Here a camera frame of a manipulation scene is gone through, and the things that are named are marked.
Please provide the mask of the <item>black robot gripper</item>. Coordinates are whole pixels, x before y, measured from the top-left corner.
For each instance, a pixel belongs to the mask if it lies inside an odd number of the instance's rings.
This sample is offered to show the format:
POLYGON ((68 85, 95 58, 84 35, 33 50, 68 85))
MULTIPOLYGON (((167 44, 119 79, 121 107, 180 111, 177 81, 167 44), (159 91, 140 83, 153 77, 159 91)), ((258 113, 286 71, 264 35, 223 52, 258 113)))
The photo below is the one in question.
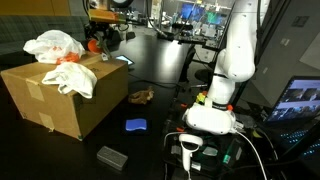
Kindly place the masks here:
POLYGON ((109 23, 89 21, 84 25, 84 34, 86 39, 97 39, 98 35, 100 35, 102 39, 111 40, 113 33, 114 29, 109 23))

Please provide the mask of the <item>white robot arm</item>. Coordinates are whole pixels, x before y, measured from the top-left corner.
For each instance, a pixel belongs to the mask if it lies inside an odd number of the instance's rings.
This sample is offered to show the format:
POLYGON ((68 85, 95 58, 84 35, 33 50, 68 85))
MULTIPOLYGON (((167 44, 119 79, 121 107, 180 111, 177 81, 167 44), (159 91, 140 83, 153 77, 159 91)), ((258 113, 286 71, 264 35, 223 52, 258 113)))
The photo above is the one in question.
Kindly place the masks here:
POLYGON ((259 30, 269 4, 270 0, 235 0, 226 28, 226 45, 218 53, 204 100, 206 106, 226 106, 235 84, 253 76, 259 30))

